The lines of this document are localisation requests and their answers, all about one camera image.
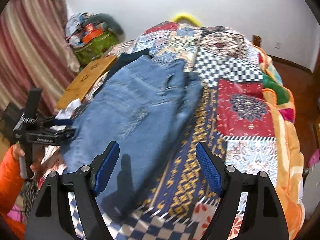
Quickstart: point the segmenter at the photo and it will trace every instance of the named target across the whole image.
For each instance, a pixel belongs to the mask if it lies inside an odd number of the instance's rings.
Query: orange box
[[[90,62],[67,87],[55,108],[65,109],[77,98],[82,101],[96,80],[109,70],[115,59],[116,56],[108,56]]]
[[[94,30],[96,30],[96,28],[94,27],[94,25],[92,23],[90,23],[85,27],[85,30],[90,33],[90,32],[93,32]]]
[[[98,29],[95,31],[92,31],[90,33],[88,33],[86,36],[83,37],[82,41],[87,44],[89,41],[91,41],[92,39],[94,39],[95,37],[98,37],[100,34],[103,33],[102,29]]]

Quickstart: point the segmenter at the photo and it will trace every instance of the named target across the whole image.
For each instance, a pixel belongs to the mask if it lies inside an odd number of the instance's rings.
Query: orange jacket
[[[20,177],[19,163],[13,157],[10,147],[0,164],[0,213],[20,240],[24,238],[25,225],[7,217],[7,214],[19,195],[23,181]]]

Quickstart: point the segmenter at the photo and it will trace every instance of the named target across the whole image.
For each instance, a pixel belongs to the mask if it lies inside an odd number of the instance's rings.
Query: hand
[[[12,155],[13,157],[19,161],[19,156],[24,156],[25,153],[24,151],[21,149],[20,145],[19,144],[15,144],[13,145],[13,149],[12,149]],[[37,159],[34,163],[32,163],[30,165],[30,169],[33,171],[33,172],[41,172],[42,171],[42,167],[41,167],[41,161],[44,157],[44,149],[38,151],[36,153],[36,156],[37,156]]]

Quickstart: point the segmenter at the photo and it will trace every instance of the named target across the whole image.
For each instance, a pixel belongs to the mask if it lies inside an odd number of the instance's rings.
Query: blue jeans
[[[185,60],[166,68],[142,56],[108,80],[75,120],[76,135],[61,147],[67,172],[90,164],[110,141],[120,157],[106,190],[96,198],[103,214],[122,217],[142,199],[162,172],[202,95],[196,73],[185,73]]]

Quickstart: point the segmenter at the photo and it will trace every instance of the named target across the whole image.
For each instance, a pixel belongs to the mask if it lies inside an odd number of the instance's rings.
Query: curtain
[[[65,40],[64,0],[10,0],[0,15],[0,109],[24,107],[31,87],[43,89],[39,111],[51,115],[79,70]]]

